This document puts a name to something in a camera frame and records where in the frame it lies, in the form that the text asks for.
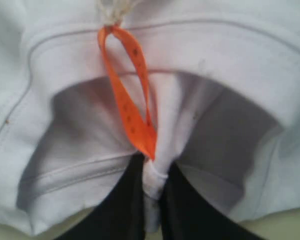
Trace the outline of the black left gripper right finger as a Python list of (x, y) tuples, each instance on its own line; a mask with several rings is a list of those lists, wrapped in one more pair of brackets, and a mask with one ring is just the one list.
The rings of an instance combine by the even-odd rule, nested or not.
[(160, 199), (164, 240), (260, 240), (233, 222), (195, 190), (174, 163)]

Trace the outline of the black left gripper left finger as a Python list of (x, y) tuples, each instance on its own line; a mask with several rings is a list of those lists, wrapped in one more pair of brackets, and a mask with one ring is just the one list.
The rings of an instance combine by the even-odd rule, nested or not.
[(144, 240), (144, 156), (135, 154), (110, 194), (58, 240)]

